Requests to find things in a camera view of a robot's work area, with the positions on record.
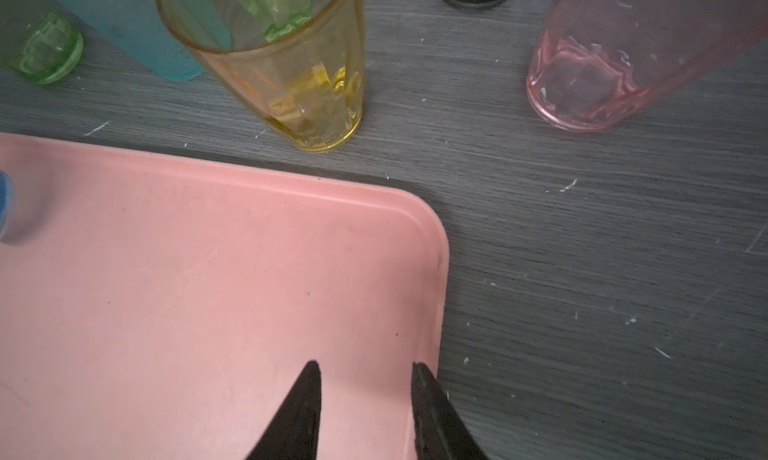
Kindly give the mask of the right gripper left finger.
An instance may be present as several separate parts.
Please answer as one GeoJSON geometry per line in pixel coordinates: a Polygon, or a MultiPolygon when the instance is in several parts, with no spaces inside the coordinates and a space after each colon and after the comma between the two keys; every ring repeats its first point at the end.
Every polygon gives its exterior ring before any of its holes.
{"type": "Polygon", "coordinates": [[[246,459],[315,460],[321,407],[321,371],[310,360],[246,459]]]}

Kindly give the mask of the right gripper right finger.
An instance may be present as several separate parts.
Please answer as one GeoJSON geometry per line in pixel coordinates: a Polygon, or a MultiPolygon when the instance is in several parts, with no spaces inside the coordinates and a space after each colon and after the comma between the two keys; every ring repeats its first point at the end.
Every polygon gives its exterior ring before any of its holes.
{"type": "Polygon", "coordinates": [[[412,366],[411,404],[419,460],[488,460],[425,363],[412,366]]]}

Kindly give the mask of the pink tray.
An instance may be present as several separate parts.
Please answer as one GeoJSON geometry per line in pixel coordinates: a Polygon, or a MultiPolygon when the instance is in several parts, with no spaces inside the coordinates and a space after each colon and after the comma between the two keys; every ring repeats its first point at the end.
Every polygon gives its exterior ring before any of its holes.
{"type": "Polygon", "coordinates": [[[3,135],[5,459],[241,459],[300,371],[322,459],[411,459],[449,245],[394,188],[3,135]]]}

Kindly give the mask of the blue-purple glass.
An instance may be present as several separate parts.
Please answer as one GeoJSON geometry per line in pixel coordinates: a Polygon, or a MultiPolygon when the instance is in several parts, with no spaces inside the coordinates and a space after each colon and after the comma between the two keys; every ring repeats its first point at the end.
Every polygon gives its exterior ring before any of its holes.
{"type": "Polygon", "coordinates": [[[10,225],[10,217],[13,206],[13,183],[10,177],[3,171],[0,172],[0,237],[3,238],[10,225]]]}

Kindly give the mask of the pink glass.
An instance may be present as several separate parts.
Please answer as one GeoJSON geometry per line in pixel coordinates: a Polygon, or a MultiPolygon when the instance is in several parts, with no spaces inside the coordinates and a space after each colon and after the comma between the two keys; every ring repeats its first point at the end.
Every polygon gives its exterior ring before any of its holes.
{"type": "Polygon", "coordinates": [[[767,0],[553,0],[526,93],[562,130],[604,130],[767,35],[767,0]]]}

